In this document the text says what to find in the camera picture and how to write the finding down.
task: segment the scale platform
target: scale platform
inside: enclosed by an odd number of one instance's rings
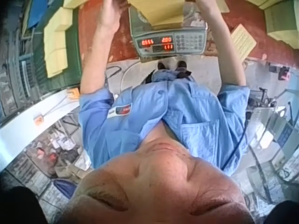
[[[155,30],[141,12],[130,7],[131,36],[141,58],[204,53],[207,23],[195,3],[185,2],[183,10],[182,28]]]

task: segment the scale keypad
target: scale keypad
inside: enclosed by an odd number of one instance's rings
[[[186,34],[176,34],[175,43],[176,50],[178,53],[187,52],[203,52],[206,38],[203,33],[186,33]]]

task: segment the blue work shirt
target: blue work shirt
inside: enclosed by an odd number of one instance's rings
[[[223,85],[218,96],[178,72],[159,70],[152,83],[128,88],[114,101],[108,89],[80,97],[83,144],[93,167],[138,149],[163,120],[194,157],[233,174],[247,147],[249,88]]]

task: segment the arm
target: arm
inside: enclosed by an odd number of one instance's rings
[[[246,85],[242,62],[237,54],[230,31],[221,15],[216,0],[196,0],[207,21],[218,50],[218,61],[223,84]]]
[[[83,69],[81,94],[91,94],[104,87],[111,43],[119,29],[121,14],[128,7],[124,0],[104,0],[91,52]]]

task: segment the red led display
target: red led display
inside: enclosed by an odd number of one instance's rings
[[[142,46],[153,45],[153,44],[154,44],[153,39],[147,39],[142,41]]]
[[[164,50],[172,50],[173,49],[173,44],[164,44],[163,49]]]
[[[171,43],[172,42],[172,38],[171,37],[163,37],[162,38],[162,43]]]

